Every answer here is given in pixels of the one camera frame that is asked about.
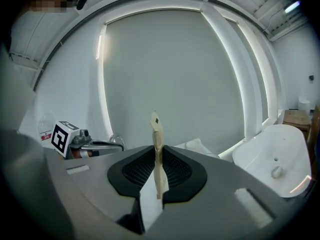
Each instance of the faucet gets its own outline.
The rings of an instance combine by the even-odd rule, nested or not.
[[[110,141],[110,142],[114,142],[114,143],[121,144],[121,145],[123,146],[123,150],[124,150],[124,151],[128,150],[124,138],[122,138],[122,136],[121,136],[119,133],[114,132],[114,133],[111,135],[109,141]]]

